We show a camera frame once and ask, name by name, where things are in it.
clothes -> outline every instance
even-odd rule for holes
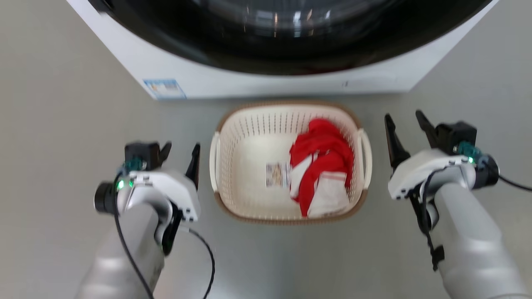
[[[303,179],[303,175],[309,168],[310,164],[317,158],[317,153],[309,155],[305,160],[301,161],[301,163],[292,167],[292,171],[290,172],[290,198],[298,197],[301,179]]]
[[[345,178],[344,172],[324,171],[321,173],[310,203],[309,218],[335,214],[347,208],[349,197],[344,187]]]
[[[309,131],[299,135],[290,149],[290,196],[299,202],[301,215],[308,216],[319,185],[318,179],[323,172],[344,173],[342,190],[345,193],[351,182],[353,160],[349,144],[334,124],[325,119],[314,119],[309,123]]]

white cloth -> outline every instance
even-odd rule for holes
[[[314,184],[314,197],[310,203],[309,218],[322,217],[343,211],[349,205],[349,198],[345,190],[344,172],[324,171]]]
[[[309,168],[314,159],[318,158],[318,154],[308,155],[305,160],[301,161],[298,165],[292,168],[290,172],[290,198],[296,198],[299,195],[299,187],[301,179]]]
[[[309,155],[305,160],[292,168],[290,172],[290,197],[296,198],[299,195],[299,188],[303,175],[310,164],[318,158],[318,153]],[[334,214],[343,211],[349,205],[349,198],[345,190],[344,172],[324,171],[320,178],[314,183],[314,197],[310,203],[308,216],[318,218],[327,214]]]

laundry basket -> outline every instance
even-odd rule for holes
[[[314,118],[329,119],[344,134],[354,153],[349,206],[322,218],[301,216],[286,183],[268,184],[269,171],[289,172],[289,150]],[[233,217],[274,225],[300,225],[340,220],[362,206],[371,180],[368,136],[358,118],[337,104],[324,102],[267,102],[229,113],[214,133],[209,159],[214,197]]]

washing machine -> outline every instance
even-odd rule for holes
[[[411,90],[498,0],[67,0],[154,99]]]

floor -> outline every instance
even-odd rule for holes
[[[202,144],[193,225],[217,259],[212,299],[448,298],[433,273],[408,202],[389,199],[383,118],[403,144],[428,143],[416,109],[433,123],[465,120],[502,173],[531,184],[532,2],[502,0],[411,93],[338,99],[366,128],[373,177],[362,210],[307,227],[238,222],[213,200],[208,146],[220,118],[245,102],[158,103],[128,75],[64,0],[0,4],[0,293],[72,298],[112,219],[92,197],[112,178],[126,142],[173,141],[167,165],[185,171]],[[499,183],[475,192],[500,225],[532,289],[532,196]],[[155,298],[200,298],[210,274],[201,244],[178,235]]]

